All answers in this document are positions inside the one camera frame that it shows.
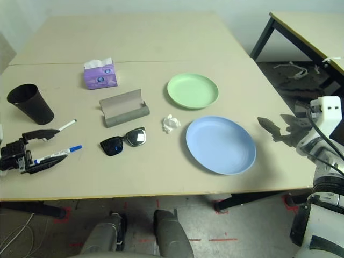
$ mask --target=tissue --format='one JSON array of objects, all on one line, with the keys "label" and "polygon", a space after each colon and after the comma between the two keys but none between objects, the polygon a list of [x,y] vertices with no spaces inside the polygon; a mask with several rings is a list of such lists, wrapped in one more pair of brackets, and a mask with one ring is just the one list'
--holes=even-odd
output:
[{"label": "tissue", "polygon": [[163,130],[165,132],[171,133],[174,129],[177,129],[178,127],[180,127],[181,122],[178,121],[177,118],[172,117],[172,115],[169,114],[167,117],[163,119],[162,125],[163,125]]},{"label": "tissue", "polygon": [[91,60],[85,63],[84,81],[89,90],[117,86],[112,59]]}]

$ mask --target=black cable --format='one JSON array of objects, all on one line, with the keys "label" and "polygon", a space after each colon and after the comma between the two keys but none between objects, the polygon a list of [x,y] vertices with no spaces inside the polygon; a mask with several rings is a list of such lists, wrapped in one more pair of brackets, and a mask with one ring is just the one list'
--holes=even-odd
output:
[{"label": "black cable", "polygon": [[343,154],[341,153],[341,151],[337,148],[337,146],[336,146],[335,144],[333,144],[333,142],[331,142],[331,141],[329,140],[329,138],[326,137],[326,136],[324,135],[324,133],[319,129],[319,127],[315,124],[315,122],[314,122],[313,119],[312,119],[312,113],[311,113],[311,112],[312,112],[311,109],[308,109],[308,110],[306,111],[306,114],[307,114],[307,118],[308,118],[309,122],[311,123],[311,125],[313,126],[313,128],[317,131],[317,133],[320,135],[320,137],[323,138],[323,140],[324,140],[325,142],[327,142],[328,145],[330,145],[330,146],[333,148],[333,150],[338,154],[338,156],[339,156],[342,160],[344,160],[344,155],[343,155]]},{"label": "black cable", "polygon": [[310,154],[309,152],[304,151],[303,149],[302,149],[302,151],[303,151],[305,154],[307,154],[307,156],[310,156],[310,157],[312,157],[313,159],[318,160],[318,161],[320,161],[321,163],[323,163],[323,164],[325,164],[325,165],[327,165],[327,166],[333,168],[335,171],[337,171],[339,174],[341,174],[341,175],[344,177],[344,172],[343,172],[342,170],[340,170],[339,168],[336,168],[335,166],[331,165],[330,163],[326,162],[325,160],[322,160],[322,159],[318,158],[317,156],[314,156],[313,154]]}]

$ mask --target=black cup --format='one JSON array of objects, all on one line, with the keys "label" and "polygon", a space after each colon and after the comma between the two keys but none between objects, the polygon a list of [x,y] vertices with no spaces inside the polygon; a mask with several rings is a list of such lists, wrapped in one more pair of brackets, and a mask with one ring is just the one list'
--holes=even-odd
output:
[{"label": "black cup", "polygon": [[39,125],[48,124],[54,118],[54,113],[34,84],[23,84],[14,88],[7,95],[7,101],[22,110]]}]

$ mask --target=sunglasses lens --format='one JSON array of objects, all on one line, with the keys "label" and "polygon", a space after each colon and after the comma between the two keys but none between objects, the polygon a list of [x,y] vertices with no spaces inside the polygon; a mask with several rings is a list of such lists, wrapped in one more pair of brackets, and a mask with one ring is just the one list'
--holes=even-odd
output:
[{"label": "sunglasses lens", "polygon": [[123,150],[123,141],[121,137],[108,138],[101,142],[101,147],[103,148],[107,156],[114,156],[121,153]]},{"label": "sunglasses lens", "polygon": [[146,131],[144,127],[134,129],[125,135],[131,146],[139,146],[146,142]]}]

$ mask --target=white wall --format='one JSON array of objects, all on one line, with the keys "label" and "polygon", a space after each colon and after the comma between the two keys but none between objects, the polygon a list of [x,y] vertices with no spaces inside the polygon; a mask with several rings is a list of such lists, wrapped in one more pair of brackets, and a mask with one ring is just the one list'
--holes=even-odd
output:
[{"label": "white wall", "polygon": [[[0,0],[0,30],[19,51],[49,16],[118,12],[215,11],[249,53],[275,11],[343,12],[344,0]],[[260,60],[303,60],[274,32]]]},{"label": "white wall", "polygon": [[18,52],[46,20],[44,0],[0,0],[0,32]]}]

